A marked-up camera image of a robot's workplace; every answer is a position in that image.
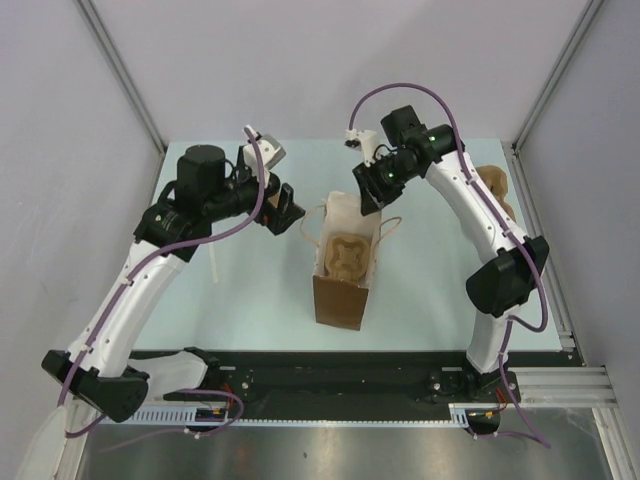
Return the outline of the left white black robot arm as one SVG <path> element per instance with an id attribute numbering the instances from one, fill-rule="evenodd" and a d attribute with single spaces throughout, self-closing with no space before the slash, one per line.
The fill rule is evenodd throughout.
<path id="1" fill-rule="evenodd" d="M 214 223 L 243 216 L 272 234 L 305 211 L 273 173 L 286 155 L 269 136 L 241 146 L 230 162 L 214 145 L 188 147 L 176 177 L 144 213 L 118 279 L 89 325 L 66 350 L 50 350 L 43 369 L 101 417 L 121 423 L 151 398 L 193 393 L 207 400 L 221 387 L 218 360 L 196 347 L 133 361 L 133 346 L 166 288 L 198 247 L 214 239 Z"/>

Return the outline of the brown pulp cup carrier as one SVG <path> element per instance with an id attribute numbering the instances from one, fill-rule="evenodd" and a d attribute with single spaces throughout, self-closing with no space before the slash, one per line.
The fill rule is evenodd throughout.
<path id="1" fill-rule="evenodd" d="M 480 166 L 476 168 L 476 171 L 505 213 L 515 221 L 514 210 L 506 201 L 506 195 L 509 192 L 506 172 L 495 165 Z"/>

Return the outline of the white paper straw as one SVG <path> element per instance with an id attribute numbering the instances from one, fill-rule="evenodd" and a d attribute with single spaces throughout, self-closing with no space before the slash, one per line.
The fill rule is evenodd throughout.
<path id="1" fill-rule="evenodd" d="M 217 284 L 219 282 L 219 274 L 218 274 L 215 245 L 213 242 L 209 244 L 208 251 L 209 251 L 210 265 L 211 265 L 211 271 L 212 271 L 212 280 L 214 284 Z"/>

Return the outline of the single brown pulp carrier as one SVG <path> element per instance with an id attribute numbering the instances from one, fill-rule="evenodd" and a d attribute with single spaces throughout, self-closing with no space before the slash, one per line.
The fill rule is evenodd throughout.
<path id="1" fill-rule="evenodd" d="M 365 276 L 370 257 L 370 242 L 359 235 L 332 236 L 326 245 L 324 266 L 329 278 L 359 284 Z"/>

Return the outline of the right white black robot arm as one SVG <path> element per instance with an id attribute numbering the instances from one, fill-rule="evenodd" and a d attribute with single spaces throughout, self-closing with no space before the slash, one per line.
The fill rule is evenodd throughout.
<path id="1" fill-rule="evenodd" d="M 456 214 L 481 262 L 465 283 L 476 318 L 466 351 L 473 369 L 461 376 L 461 388 L 469 399 L 484 401 L 496 391 L 493 372 L 506 359 L 507 321 L 537 289 L 549 245 L 541 236 L 531 237 L 500 205 L 451 126 L 428 128 L 410 106 L 386 115 L 381 126 L 390 145 L 386 154 L 379 151 L 376 132 L 353 127 L 345 132 L 346 146 L 363 155 L 353 170 L 361 213 L 384 209 L 410 180 L 423 178 Z"/>

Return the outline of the aluminium frame rail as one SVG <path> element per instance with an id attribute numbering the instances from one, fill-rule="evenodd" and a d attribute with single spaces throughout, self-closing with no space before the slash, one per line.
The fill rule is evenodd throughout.
<path id="1" fill-rule="evenodd" d="M 610 408 L 617 405 L 604 367 L 515 368 L 527 407 Z"/>

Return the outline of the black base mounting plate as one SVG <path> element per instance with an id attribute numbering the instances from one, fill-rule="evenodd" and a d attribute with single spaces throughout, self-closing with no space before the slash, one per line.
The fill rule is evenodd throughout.
<path id="1" fill-rule="evenodd" d="M 230 389 L 246 420 L 422 421 L 444 418 L 450 403 L 494 404 L 507 392 L 499 375 L 475 380 L 461 351 L 207 351 L 214 371 L 192 394 L 206 401 Z"/>

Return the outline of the brown paper takeout bag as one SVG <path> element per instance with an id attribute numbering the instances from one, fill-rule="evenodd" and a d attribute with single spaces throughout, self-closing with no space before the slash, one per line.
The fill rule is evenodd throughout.
<path id="1" fill-rule="evenodd" d="M 334 328 L 361 329 L 382 241 L 401 225 L 402 218 L 387 219 L 380 212 L 361 214 L 361 198 L 331 191 L 304 218 L 322 214 L 314 238 L 299 226 L 302 237 L 315 248 L 312 292 L 315 321 Z"/>

